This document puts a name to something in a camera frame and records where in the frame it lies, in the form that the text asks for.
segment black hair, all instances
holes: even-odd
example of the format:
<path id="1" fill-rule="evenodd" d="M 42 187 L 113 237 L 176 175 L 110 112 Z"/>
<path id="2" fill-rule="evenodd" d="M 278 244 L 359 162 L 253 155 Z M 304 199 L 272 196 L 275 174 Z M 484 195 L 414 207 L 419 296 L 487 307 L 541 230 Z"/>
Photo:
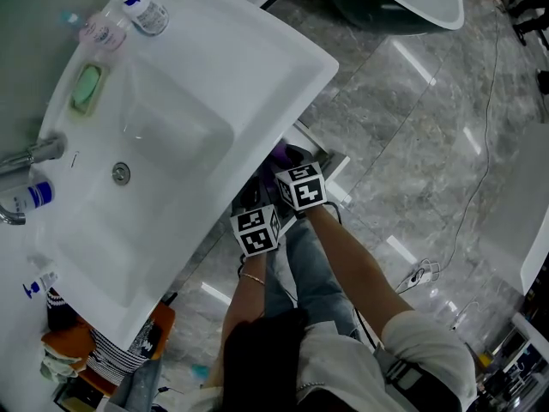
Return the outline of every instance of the black hair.
<path id="1" fill-rule="evenodd" d="M 219 412 L 292 411 L 307 312 L 294 308 L 235 327 L 226 339 Z"/>

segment gold bracelet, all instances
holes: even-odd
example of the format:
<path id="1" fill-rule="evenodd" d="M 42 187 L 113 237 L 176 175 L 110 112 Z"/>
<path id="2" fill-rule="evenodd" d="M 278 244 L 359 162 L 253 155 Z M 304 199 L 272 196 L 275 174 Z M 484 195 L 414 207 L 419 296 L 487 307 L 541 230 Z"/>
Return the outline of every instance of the gold bracelet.
<path id="1" fill-rule="evenodd" d="M 265 282 L 263 282 L 259 278 L 256 278 L 255 276 L 248 275 L 247 273 L 241 273 L 240 276 L 246 276 L 247 278 L 253 279 L 254 281 L 259 282 L 261 285 L 265 286 Z"/>

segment soap dish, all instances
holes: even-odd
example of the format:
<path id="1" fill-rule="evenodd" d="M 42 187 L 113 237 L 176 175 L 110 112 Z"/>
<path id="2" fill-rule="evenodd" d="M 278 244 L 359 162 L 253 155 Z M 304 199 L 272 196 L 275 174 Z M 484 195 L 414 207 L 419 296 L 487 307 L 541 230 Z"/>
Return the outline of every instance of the soap dish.
<path id="1" fill-rule="evenodd" d="M 108 74 L 108 68 L 100 63 L 87 62 L 81 67 L 69 98 L 69 109 L 76 118 L 93 114 Z"/>

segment sink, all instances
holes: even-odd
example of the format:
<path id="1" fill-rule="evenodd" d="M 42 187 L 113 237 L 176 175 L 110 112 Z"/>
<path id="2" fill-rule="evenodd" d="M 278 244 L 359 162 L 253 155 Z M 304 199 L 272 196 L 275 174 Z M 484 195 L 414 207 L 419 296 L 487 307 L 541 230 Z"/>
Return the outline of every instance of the sink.
<path id="1" fill-rule="evenodd" d="M 64 135 L 65 154 L 31 173 L 55 200 L 28 216 L 27 250 L 58 266 L 56 290 L 120 348 L 338 69 L 244 0 L 158 1 L 171 17 L 160 36 L 128 27 L 111 55 L 78 46 L 40 131 Z M 112 3 L 104 13 L 124 25 Z M 75 118 L 69 96 L 88 61 L 110 73 L 93 115 Z M 112 178 L 118 163 L 127 185 Z"/>

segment white shirt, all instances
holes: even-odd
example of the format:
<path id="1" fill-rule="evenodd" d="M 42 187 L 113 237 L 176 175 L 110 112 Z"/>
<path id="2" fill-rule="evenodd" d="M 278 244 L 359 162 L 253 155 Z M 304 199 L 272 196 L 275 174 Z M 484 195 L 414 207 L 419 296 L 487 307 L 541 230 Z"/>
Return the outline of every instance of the white shirt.
<path id="1" fill-rule="evenodd" d="M 382 333 L 385 349 L 410 363 L 417 363 L 442 381 L 467 410 L 476 398 L 474 363 L 455 333 L 444 330 L 418 312 L 402 312 Z M 333 322 L 312 325 L 301 345 L 298 387 L 323 384 L 298 392 L 298 402 L 314 390 L 331 392 L 349 407 L 362 411 L 402 412 L 386 392 L 371 351 L 350 337 L 340 336 Z M 184 411 L 209 412 L 220 398 L 221 388 L 194 391 L 184 396 Z"/>

